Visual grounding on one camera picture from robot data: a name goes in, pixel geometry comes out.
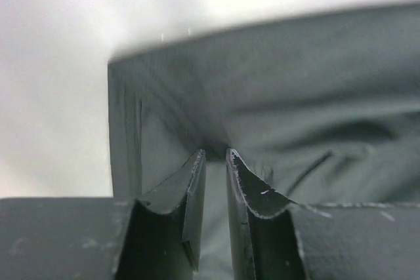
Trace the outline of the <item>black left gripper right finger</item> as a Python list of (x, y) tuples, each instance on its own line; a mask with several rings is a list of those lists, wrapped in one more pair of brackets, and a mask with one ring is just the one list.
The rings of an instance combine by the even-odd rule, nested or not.
[(288, 206), (236, 150), (226, 152), (226, 186), (235, 279), (305, 279)]

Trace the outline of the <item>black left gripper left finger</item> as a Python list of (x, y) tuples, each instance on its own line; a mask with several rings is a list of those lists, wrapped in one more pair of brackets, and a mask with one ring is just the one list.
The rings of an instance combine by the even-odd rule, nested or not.
[(116, 279), (193, 279), (200, 264), (204, 150), (133, 203)]

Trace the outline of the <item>black t shirt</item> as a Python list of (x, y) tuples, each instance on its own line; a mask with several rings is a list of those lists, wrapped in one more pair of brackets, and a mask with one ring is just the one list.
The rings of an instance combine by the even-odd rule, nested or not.
[(207, 152), (196, 278), (232, 279), (229, 148), (303, 204), (419, 202), (419, 3), (129, 52), (108, 63), (108, 104), (117, 194), (140, 194)]

